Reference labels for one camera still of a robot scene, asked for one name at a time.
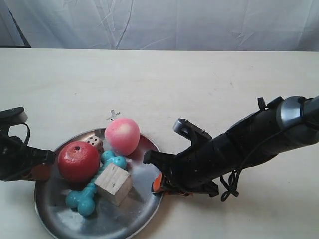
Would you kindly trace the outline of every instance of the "white backdrop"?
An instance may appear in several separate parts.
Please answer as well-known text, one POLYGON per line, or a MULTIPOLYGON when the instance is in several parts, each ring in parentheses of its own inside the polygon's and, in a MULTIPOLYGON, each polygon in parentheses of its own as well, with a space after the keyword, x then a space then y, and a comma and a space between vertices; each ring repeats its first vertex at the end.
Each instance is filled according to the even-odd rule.
POLYGON ((31 47, 319 50, 319 0, 5 0, 31 47))

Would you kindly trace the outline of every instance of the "plate rim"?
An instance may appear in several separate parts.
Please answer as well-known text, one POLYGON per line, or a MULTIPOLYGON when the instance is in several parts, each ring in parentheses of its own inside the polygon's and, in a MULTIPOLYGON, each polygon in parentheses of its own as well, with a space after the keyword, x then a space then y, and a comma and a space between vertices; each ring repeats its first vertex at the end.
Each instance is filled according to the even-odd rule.
MULTIPOLYGON (((62 147, 63 145, 65 145, 67 142, 69 142, 70 140, 76 138, 76 137, 79 137, 83 134, 86 134, 86 133, 90 133, 90 132, 94 132, 94 131, 97 131, 97 130, 105 130, 105 128, 96 128, 96 129, 92 129, 92 130, 88 130, 88 131, 85 131, 83 133, 79 133, 77 134, 76 136, 68 139, 67 141, 65 141, 64 143, 60 144, 55 150, 54 152, 56 152, 60 147, 62 147)), ((141 136, 143 136, 144 138, 146 138, 149 142, 151 142, 154 147, 158 150, 158 152, 161 152, 159 147, 152 141, 150 140, 147 136, 145 136, 144 134, 140 134, 141 136)), ((37 206, 37 199, 36 199, 36 192, 37 192, 37 187, 38 185, 40 184, 40 182, 36 182, 35 185, 34 185, 34 191, 33 191, 33 201, 34 201, 34 207, 35 207, 35 212, 37 214, 37 217, 39 219, 39 221, 41 222, 42 226, 45 228, 45 230, 54 238, 54 239, 61 239, 61 238, 58 238, 57 236, 55 236, 49 229, 48 227, 44 224, 42 218, 41 218, 41 215, 39 213, 39 210, 38 210, 38 206, 37 206)), ((160 204, 163 200, 163 197, 164 197, 164 193, 162 193, 160 195, 160 199, 159 199, 159 204, 157 205, 157 207, 155 208, 153 214, 149 217, 149 219, 144 223, 143 226, 141 226, 138 230, 136 230, 134 233, 132 233, 130 236, 126 237, 125 239, 131 239, 132 237, 136 236, 142 229, 144 229, 146 227, 146 225, 150 222, 150 220, 154 217, 154 215, 156 214, 156 212, 158 211, 159 207, 160 207, 160 204)))

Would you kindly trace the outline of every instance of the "wooden block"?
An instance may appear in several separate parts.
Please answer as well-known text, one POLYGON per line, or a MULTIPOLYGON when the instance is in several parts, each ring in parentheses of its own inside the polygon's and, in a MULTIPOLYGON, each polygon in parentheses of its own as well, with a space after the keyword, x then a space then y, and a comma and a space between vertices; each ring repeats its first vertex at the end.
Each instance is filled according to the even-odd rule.
POLYGON ((133 186, 129 172, 110 163, 95 180, 98 193, 117 207, 121 204, 133 186))

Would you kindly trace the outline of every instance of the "pink peach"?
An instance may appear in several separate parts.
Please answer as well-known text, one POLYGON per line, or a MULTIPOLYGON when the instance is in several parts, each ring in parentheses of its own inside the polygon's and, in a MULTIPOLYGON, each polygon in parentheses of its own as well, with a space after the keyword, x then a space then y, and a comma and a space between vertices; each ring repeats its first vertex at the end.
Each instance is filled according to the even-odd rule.
POLYGON ((138 125, 129 118, 118 118, 105 130, 105 139, 108 144, 115 152, 123 156, 134 152, 139 144, 140 136, 138 125))

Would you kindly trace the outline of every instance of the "teal chew toy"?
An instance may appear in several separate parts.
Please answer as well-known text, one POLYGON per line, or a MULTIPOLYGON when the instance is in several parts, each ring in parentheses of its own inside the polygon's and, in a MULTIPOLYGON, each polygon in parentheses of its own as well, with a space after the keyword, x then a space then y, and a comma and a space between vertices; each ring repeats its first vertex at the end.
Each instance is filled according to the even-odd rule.
POLYGON ((91 180, 91 182, 82 191, 71 191, 65 199, 65 203, 69 208, 77 208, 78 213, 86 217, 91 215, 95 210, 94 194, 97 193, 97 188, 94 184, 95 180, 100 176, 104 169, 113 163, 118 167, 125 169, 126 160, 122 156, 115 156, 112 151, 105 151, 101 157, 102 166, 91 180))

